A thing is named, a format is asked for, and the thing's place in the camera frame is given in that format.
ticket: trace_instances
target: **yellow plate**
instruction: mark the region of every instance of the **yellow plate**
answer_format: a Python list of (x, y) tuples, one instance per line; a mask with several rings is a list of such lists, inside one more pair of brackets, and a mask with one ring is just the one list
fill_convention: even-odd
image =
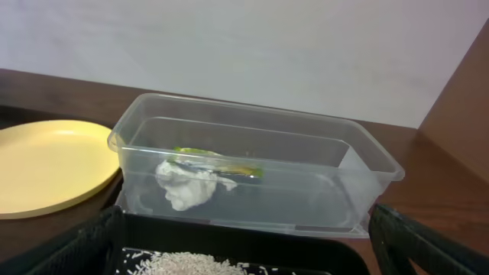
[(0, 219), (68, 208), (95, 195), (118, 169), (110, 129), (41, 121), (0, 131)]

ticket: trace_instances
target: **container rim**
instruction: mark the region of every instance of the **container rim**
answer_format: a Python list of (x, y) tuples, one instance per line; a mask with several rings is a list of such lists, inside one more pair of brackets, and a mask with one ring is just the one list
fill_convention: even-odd
[[(248, 110), (255, 110), (259, 112), (267, 112), (267, 113), (274, 113), (278, 115), (289, 115), (289, 116), (299, 116), (301, 118), (310, 118), (310, 119), (315, 119), (315, 120), (322, 120), (322, 121), (335, 121), (335, 122), (342, 122), (351, 125), (352, 127), (357, 128), (362, 134), (364, 134), (370, 141), (374, 143), (374, 145), (380, 150), (380, 152), (389, 160), (391, 165), (394, 168), (393, 172), (383, 172), (383, 171), (372, 171), (375, 173), (380, 173), (380, 174), (387, 174), (390, 175), (392, 181), (400, 181), (404, 178), (405, 176), (405, 170), (399, 165), (399, 163), (387, 152), (387, 150), (382, 146), (363, 126), (361, 126), (359, 123), (346, 119), (346, 118), (336, 118), (336, 117), (331, 117), (328, 115), (317, 115), (317, 114), (310, 114), (310, 113), (305, 113), (305, 112), (298, 112), (298, 111), (290, 111), (290, 110), (283, 110), (280, 108), (271, 108), (271, 107), (264, 107), (264, 106), (257, 106), (257, 105), (249, 105), (249, 104), (243, 104), (243, 103), (235, 103), (235, 102), (227, 102), (227, 101), (220, 101), (216, 99), (201, 99), (201, 98), (193, 98), (189, 96), (181, 96), (181, 95), (165, 95), (165, 94), (160, 94), (160, 93), (144, 93), (139, 95), (128, 107), (128, 109), (124, 112), (124, 114), (121, 116), (121, 118), (118, 120), (117, 124), (115, 127), (112, 129), (110, 135), (107, 138), (107, 144), (108, 147), (113, 150), (114, 152), (118, 152), (118, 149), (121, 147), (125, 148), (131, 148), (131, 149), (139, 149), (139, 150), (151, 150), (151, 151), (158, 151), (161, 153), (167, 153), (167, 154), (175, 154), (176, 151), (174, 150), (165, 150), (165, 149), (157, 149), (157, 148), (149, 148), (149, 147), (138, 147), (138, 146), (118, 146), (117, 142), (115, 140), (115, 137), (118, 132), (121, 130), (121, 126), (124, 124), (125, 121), (128, 120), (129, 117), (134, 113), (138, 105), (140, 105), (143, 101), (148, 100), (150, 98), (161, 98), (161, 99), (172, 99), (172, 100), (179, 100), (179, 101), (191, 101), (191, 102), (201, 102), (204, 104), (209, 104), (209, 105), (224, 105), (226, 107), (234, 107), (234, 108), (240, 108), (240, 109), (248, 109)], [(195, 157), (209, 157), (209, 155), (203, 155), (203, 154), (188, 154), (188, 155), (195, 155)], [(229, 158), (232, 159), (239, 159), (243, 161), (242, 158), (239, 157), (226, 157), (226, 156), (221, 156), (219, 158), (223, 158), (226, 160), (229, 160)]]

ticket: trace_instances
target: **white tissue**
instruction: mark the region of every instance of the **white tissue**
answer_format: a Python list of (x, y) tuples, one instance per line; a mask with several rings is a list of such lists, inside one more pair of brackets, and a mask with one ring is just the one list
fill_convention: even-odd
[(217, 176), (212, 172), (184, 170), (166, 160), (156, 168), (156, 180), (167, 191), (165, 198), (177, 211), (185, 211), (207, 202), (215, 192), (217, 183), (223, 184), (228, 191), (237, 186), (233, 180)]

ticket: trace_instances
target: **transparent food container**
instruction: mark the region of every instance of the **transparent food container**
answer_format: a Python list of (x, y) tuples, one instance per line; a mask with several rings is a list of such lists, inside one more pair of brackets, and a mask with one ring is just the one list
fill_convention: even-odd
[[(117, 204), (130, 213), (293, 235), (368, 237), (368, 209), (404, 177), (353, 121), (159, 94), (139, 96), (108, 145), (118, 152), (125, 178)], [(208, 201), (177, 211), (156, 174), (162, 162), (175, 159), (254, 167), (261, 175), (235, 176), (234, 189), (217, 184)]]

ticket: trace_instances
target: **uncooked rice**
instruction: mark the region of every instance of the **uncooked rice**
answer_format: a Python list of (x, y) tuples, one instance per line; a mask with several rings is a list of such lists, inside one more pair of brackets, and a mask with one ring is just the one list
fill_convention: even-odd
[(142, 254), (144, 254), (144, 252), (133, 254), (132, 257), (131, 257), (131, 259), (135, 259), (137, 257), (140, 257)]
[(228, 260), (216, 262), (213, 256), (190, 252), (154, 254), (142, 260), (133, 275), (244, 275), (240, 267)]

